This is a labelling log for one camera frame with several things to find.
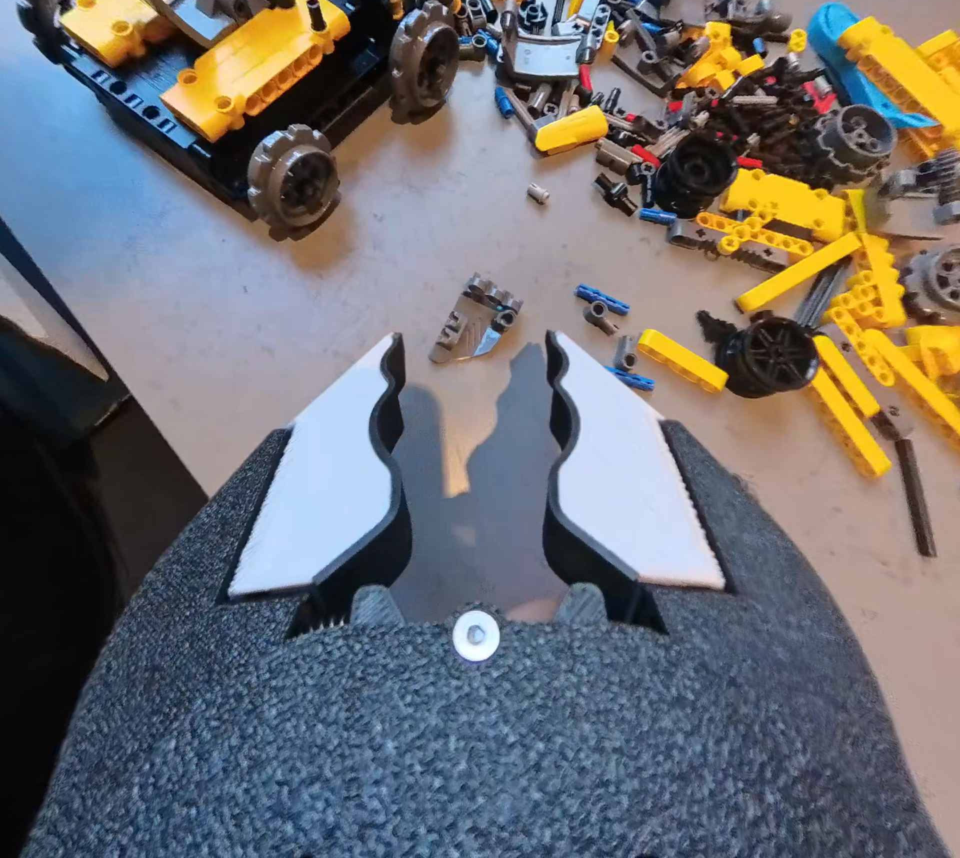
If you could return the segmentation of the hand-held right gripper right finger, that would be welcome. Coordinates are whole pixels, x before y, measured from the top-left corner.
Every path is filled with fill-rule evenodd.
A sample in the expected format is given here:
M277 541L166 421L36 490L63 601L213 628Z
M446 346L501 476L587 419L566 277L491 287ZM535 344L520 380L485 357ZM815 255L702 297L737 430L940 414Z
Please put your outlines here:
M567 585L725 591L662 416L560 330L545 334L549 429L542 545Z

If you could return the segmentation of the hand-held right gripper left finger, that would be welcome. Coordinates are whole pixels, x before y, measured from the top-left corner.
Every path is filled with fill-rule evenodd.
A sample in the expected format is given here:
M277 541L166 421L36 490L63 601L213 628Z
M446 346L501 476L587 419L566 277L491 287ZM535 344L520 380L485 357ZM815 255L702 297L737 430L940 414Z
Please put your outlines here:
M390 586L413 532L394 450L404 422L402 334L384 336L285 429L225 588L229 600L317 588L352 600Z

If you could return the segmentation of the grey angled panel piece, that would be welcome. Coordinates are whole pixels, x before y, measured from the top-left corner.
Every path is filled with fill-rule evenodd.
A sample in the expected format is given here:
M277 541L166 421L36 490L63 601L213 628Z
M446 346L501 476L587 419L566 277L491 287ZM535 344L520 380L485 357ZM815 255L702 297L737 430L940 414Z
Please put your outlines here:
M492 278L474 273L428 354L434 364L470 360L490 353L517 323L523 300Z

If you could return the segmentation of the short yellow beam piece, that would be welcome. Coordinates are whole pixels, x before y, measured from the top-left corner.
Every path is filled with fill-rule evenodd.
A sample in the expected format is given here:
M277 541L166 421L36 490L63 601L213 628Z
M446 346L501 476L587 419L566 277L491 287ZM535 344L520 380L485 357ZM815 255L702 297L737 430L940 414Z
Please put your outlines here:
M725 370L656 329L644 330L636 348L708 393L718 394L726 388L728 373Z

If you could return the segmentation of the black spoked wheel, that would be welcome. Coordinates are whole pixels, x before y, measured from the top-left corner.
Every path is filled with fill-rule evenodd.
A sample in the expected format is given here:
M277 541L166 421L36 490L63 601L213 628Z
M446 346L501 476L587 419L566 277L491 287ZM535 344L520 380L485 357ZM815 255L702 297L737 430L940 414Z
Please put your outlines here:
M762 313L720 339L715 364L726 372L726 388L746 399L798 392L821 367L810 331L788 317Z

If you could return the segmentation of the long yellow beam piece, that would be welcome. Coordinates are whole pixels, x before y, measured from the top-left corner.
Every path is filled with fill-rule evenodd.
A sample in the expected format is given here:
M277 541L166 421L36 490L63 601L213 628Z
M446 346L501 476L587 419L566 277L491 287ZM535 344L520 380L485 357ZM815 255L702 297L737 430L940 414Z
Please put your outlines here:
M744 315L759 312L790 291L816 278L823 271L852 256L860 246L861 235L857 232L849 232L738 295L734 304Z

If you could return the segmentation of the yellow cross beam piece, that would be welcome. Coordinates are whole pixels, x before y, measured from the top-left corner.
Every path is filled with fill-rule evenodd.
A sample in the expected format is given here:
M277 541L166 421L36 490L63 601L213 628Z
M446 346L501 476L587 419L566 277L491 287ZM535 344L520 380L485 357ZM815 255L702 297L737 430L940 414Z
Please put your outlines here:
M815 252L815 247L809 240L773 230L759 215L737 220L710 212L701 212L693 221L698 227L716 231L721 235L716 244L716 250L724 256L743 252L748 244L757 244L762 248L785 252L798 258L809 257Z

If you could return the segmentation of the short black axle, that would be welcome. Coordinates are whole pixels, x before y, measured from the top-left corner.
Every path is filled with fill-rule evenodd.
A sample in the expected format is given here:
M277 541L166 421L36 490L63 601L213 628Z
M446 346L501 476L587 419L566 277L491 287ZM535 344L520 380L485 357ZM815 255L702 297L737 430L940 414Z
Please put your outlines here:
M938 552L914 444L909 437L900 436L894 441L894 451L918 554L926 559L935 559Z

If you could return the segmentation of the black pin connector piece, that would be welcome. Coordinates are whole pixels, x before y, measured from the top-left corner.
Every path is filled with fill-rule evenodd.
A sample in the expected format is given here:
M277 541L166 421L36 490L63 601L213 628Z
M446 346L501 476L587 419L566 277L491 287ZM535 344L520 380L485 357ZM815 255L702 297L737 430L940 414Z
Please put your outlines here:
M640 206L630 197L629 187L623 181L615 181L606 173L598 173L593 181L603 201L622 214L635 215Z

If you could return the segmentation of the black wheel hub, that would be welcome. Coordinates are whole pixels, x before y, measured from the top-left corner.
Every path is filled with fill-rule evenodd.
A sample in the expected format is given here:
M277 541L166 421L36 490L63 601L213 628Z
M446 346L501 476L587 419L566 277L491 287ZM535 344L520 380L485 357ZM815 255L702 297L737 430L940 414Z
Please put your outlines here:
M738 175L738 156L716 133L683 137L662 159L653 183L653 202L681 219L709 209Z

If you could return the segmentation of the yellow holed panel piece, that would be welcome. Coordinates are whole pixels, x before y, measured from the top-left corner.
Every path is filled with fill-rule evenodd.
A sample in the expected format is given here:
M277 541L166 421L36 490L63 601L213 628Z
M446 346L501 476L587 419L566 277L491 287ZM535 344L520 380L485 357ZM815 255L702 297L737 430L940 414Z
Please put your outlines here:
M849 231L843 198L761 168L739 168L718 206L725 213L769 214L774 220L808 230L822 243L831 243Z

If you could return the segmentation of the grey treaded wheel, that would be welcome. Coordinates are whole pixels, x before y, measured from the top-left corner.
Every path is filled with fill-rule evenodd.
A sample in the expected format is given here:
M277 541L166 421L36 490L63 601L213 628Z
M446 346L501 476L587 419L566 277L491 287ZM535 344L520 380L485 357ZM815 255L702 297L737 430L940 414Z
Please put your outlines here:
M959 324L959 246L925 249L911 256L899 272L903 304L920 324Z

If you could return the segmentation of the yellow curved panel piece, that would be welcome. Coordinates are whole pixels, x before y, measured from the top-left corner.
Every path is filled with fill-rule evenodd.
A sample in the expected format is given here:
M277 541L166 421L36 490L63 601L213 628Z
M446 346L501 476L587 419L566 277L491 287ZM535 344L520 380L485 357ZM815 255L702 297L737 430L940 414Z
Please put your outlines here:
M542 155L557 156L601 140L608 132L606 115L599 106L591 104L539 127L534 148Z

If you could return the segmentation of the pile of toy brick pieces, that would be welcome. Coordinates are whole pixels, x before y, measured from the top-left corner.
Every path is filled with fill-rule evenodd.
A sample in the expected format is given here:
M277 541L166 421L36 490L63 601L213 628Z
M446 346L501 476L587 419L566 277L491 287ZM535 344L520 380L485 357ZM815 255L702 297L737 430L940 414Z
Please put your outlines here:
M803 259L756 243L721 255L718 232L654 204L658 168L690 133L716 133L733 148L739 169L762 169L843 199L846 234L861 235L859 249L745 314L747 324L698 312L711 351L705 359L716 365L720 340L755 316L792 319L811 333L821 358L817 376L799 392L809 395L863 476L880 478L892 466L869 424L894 451L897 438L911 440L891 394L911 400L958 447L958 325L910 318L900 283L914 254L958 246L911 228L903 214L926 205L936 228L958 226L958 148L917 160L896 129L895 149L881 171L861 182L834 183L817 158L811 130L821 116L853 104L843 100L810 46L809 24L795 26L772 0L460 2L457 24L469 32L460 37L460 58L495 63L501 116L522 124L533 150L546 157L534 147L538 128L590 105L601 108L606 137L584 146L594 145L599 174L628 185L639 208L627 217L664 228L668 243L743 262L767 279ZM583 34L578 78L503 81L501 31L510 26L535 36Z

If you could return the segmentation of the grey toothed wheel hub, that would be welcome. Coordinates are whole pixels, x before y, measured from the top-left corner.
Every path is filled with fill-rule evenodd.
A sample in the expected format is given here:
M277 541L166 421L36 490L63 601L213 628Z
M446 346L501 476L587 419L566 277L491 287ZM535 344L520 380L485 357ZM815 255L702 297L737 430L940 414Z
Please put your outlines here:
M823 172L836 184L876 175L889 163L898 139L894 126L864 104L827 112L812 125L811 133Z

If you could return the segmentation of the yellow black toy brick vehicle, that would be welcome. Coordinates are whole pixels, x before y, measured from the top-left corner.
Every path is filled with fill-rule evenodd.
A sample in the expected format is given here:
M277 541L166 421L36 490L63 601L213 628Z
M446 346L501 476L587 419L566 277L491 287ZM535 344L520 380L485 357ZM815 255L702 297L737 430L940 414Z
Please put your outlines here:
M34 46L116 124L278 240L340 201L334 148L385 101L445 103L460 0L21 0Z

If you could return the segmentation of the grey curved fender piece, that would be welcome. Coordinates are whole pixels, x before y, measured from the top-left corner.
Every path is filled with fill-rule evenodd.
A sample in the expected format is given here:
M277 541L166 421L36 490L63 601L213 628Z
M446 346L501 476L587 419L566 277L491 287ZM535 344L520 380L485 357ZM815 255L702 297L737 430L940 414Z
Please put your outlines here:
M585 36L534 35L511 25L501 30L498 76L508 84L564 84L579 77Z

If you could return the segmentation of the blue yellow brick assembly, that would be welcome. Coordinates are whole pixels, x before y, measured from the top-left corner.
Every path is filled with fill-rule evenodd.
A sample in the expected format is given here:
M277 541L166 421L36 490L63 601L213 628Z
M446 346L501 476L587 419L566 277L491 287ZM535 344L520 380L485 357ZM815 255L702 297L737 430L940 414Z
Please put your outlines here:
M912 47L876 17L862 19L838 1L820 6L806 31L843 101L877 111L913 158L958 149L957 32Z

